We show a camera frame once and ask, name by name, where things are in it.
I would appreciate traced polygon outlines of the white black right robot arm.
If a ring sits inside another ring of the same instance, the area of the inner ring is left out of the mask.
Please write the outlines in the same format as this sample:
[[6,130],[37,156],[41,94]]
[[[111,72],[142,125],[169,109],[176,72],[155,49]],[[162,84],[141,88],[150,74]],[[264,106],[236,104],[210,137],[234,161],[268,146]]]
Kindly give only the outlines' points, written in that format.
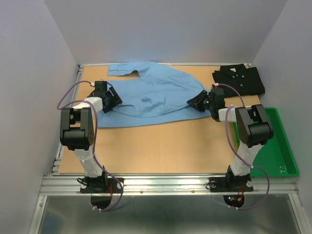
[[219,86],[213,86],[207,92],[203,90],[187,101],[194,109],[208,110],[218,122],[234,122],[239,136],[238,150],[234,150],[235,159],[228,167],[224,177],[210,177],[207,184],[211,192],[238,192],[253,190],[251,168],[261,148],[274,136],[273,125],[261,104],[249,107],[226,107],[225,94]]

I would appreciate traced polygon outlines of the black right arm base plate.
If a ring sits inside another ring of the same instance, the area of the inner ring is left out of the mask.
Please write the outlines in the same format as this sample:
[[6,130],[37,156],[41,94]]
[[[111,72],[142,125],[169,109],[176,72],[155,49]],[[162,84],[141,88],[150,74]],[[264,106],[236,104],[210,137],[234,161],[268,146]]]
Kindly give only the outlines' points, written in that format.
[[247,180],[238,177],[234,179],[226,177],[210,177],[209,182],[206,184],[206,188],[212,193],[231,193],[231,192],[252,192],[254,190],[253,186],[247,186]]

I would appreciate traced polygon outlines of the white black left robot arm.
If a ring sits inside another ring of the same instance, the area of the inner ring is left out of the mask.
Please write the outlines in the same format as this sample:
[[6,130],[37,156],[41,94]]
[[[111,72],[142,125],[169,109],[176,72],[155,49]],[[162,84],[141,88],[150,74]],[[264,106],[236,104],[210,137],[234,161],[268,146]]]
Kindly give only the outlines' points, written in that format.
[[72,101],[61,107],[62,97],[57,105],[61,111],[59,138],[62,146],[74,152],[83,169],[84,177],[78,178],[81,193],[103,193],[112,191],[108,180],[109,173],[96,158],[95,145],[98,130],[98,113],[106,114],[122,104],[122,100],[113,86],[103,80],[88,83],[94,88],[84,100]]

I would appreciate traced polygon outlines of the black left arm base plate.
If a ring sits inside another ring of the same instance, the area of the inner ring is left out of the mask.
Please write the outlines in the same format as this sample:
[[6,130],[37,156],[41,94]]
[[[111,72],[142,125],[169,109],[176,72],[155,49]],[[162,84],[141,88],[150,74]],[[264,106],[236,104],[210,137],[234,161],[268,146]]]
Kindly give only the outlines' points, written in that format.
[[115,179],[105,176],[79,177],[77,182],[80,184],[81,194],[112,194],[113,192],[121,192],[119,183]]

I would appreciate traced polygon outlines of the light blue long sleeve shirt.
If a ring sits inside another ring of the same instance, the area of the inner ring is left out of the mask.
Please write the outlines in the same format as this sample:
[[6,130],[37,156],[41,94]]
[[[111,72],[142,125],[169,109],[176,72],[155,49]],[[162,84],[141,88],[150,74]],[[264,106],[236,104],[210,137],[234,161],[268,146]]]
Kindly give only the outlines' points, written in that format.
[[108,76],[138,72],[135,79],[110,80],[122,103],[108,113],[98,113],[99,128],[156,125],[209,117],[187,101],[205,87],[192,75],[156,62],[129,62],[109,65]]

